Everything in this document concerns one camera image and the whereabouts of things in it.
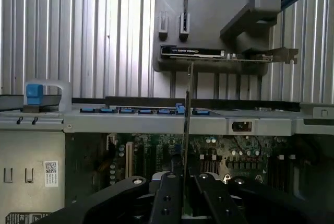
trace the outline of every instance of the sticker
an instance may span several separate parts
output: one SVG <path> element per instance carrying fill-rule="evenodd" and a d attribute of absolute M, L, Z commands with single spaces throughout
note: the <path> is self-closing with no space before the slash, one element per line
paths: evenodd
<path fill-rule="evenodd" d="M 29 213 L 29 212 L 12 212 L 6 216 L 5 224 L 31 224 L 35 221 L 48 216 L 50 212 L 39 212 L 39 213 Z"/>
<path fill-rule="evenodd" d="M 58 161 L 45 161 L 45 186 L 58 187 Z"/>

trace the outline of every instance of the motherboard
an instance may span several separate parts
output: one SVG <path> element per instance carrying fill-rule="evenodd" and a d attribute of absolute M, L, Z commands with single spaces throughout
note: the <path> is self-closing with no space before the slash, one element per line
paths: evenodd
<path fill-rule="evenodd" d="M 151 179 L 160 171 L 170 171 L 171 157 L 182 151 L 182 135 L 109 134 L 113 149 L 109 183 L 132 175 Z M 278 136 L 190 135 L 189 151 L 198 159 L 199 169 L 214 172 L 224 183 L 234 176 L 246 176 L 280 190 L 289 186 L 289 142 Z"/>

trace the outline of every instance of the barcode label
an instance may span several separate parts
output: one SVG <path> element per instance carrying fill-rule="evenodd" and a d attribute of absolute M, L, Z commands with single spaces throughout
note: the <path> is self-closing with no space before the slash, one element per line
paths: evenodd
<path fill-rule="evenodd" d="M 45 161 L 45 186 L 58 187 L 58 161 Z"/>

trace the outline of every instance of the ribbed metal panel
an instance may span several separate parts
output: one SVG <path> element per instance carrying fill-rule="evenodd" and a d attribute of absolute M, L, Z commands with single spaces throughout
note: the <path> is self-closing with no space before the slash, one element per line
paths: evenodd
<path fill-rule="evenodd" d="M 271 64 L 264 77 L 198 73 L 194 96 L 334 103 L 333 1 L 300 0 L 272 29 L 272 48 L 300 49 L 297 65 Z M 74 97 L 184 97 L 186 73 L 151 66 L 154 0 L 0 0 L 0 7 L 0 94 L 22 94 L 37 77 L 72 82 Z"/>

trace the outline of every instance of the green circuit board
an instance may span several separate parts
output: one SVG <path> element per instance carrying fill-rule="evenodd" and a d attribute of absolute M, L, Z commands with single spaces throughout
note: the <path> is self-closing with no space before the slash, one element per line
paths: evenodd
<path fill-rule="evenodd" d="M 112 136 L 116 154 L 111 184 L 131 175 L 150 179 L 156 172 L 169 171 L 171 156 L 182 151 L 182 135 Z M 246 176 L 267 184 L 271 157 L 276 159 L 289 147 L 285 137 L 190 135 L 189 140 L 189 150 L 199 159 L 200 170 L 217 173 L 224 182 Z"/>

